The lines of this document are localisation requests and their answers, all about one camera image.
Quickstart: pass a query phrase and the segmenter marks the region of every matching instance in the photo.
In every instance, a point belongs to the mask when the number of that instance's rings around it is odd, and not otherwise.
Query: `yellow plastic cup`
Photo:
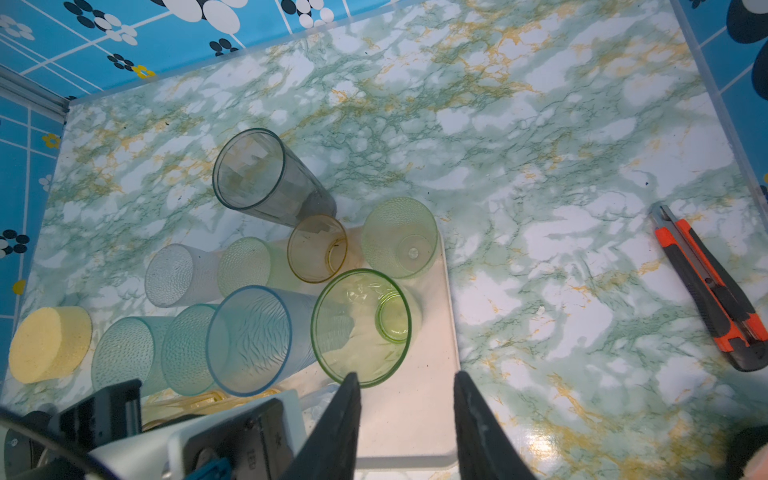
[[[346,230],[337,219],[312,215],[301,220],[290,234],[288,266],[304,282],[325,282],[347,260],[348,242]]]
[[[71,375],[91,345],[91,317],[79,306],[56,306],[32,312],[11,341],[8,366],[21,383]]]

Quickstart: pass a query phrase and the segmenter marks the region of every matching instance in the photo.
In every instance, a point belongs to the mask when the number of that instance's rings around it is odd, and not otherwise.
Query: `flower pattern wallpaper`
[[[768,201],[768,0],[680,0],[699,50]]]
[[[23,26],[16,25],[20,37],[26,31]],[[1,371],[29,278],[63,130],[61,122],[0,96]]]
[[[64,98],[142,82],[387,0],[7,0],[0,65]]]

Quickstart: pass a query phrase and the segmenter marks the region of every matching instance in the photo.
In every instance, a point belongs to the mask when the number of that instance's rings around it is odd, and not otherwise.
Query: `green plastic cup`
[[[422,314],[413,295],[371,269],[356,269],[331,280],[315,304],[310,338],[323,370],[341,383],[356,372],[363,388],[397,371]]]
[[[304,282],[325,282],[341,270],[348,242],[346,230],[337,219],[312,215],[301,220],[290,234],[288,266]]]
[[[213,183],[225,207],[289,227],[310,215],[336,215],[328,190],[264,128],[241,131],[224,145],[214,164]]]
[[[249,285],[289,291],[301,285],[288,266],[285,249],[256,237],[244,237],[229,245],[219,262],[217,282],[222,296]]]
[[[218,305],[201,303],[176,315],[165,333],[161,365],[163,377],[176,393],[200,395],[213,388],[205,360],[208,326]]]
[[[366,219],[362,254],[374,270],[394,279],[413,278],[435,262],[439,238],[429,208],[413,198],[392,198]]]

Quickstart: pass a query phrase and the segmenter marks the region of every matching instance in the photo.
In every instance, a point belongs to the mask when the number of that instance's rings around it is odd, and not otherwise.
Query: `orange utility knife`
[[[717,348],[742,372],[768,365],[768,332],[744,291],[685,219],[678,220],[661,203],[650,208],[650,216],[661,248],[694,298]]]

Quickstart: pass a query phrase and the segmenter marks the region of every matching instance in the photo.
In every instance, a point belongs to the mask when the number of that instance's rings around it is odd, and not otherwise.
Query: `tall clear tumbler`
[[[316,296],[245,286],[219,305],[206,357],[216,384],[235,396],[263,392],[316,361],[310,321]]]
[[[241,131],[214,165],[214,193],[227,208],[295,227],[310,215],[336,215],[336,202],[273,132]]]

